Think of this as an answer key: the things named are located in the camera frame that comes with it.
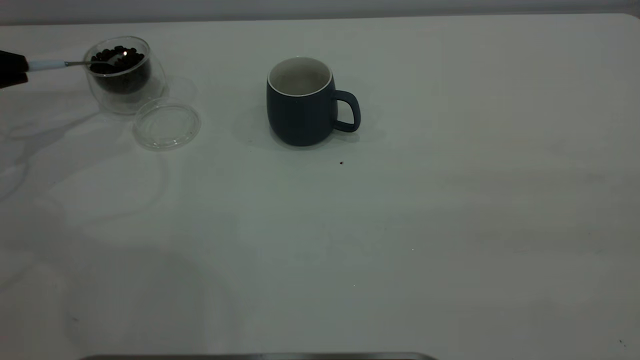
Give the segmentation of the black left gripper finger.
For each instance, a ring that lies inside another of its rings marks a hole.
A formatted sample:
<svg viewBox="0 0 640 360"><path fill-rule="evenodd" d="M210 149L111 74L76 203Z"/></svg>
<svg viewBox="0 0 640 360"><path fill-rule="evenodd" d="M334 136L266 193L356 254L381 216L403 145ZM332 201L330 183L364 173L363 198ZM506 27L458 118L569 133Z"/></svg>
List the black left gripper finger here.
<svg viewBox="0 0 640 360"><path fill-rule="evenodd" d="M0 73L2 75L18 75L30 70L29 62L24 55L0 50Z"/></svg>
<svg viewBox="0 0 640 360"><path fill-rule="evenodd" d="M28 81L26 73L0 73L0 89L26 84Z"/></svg>

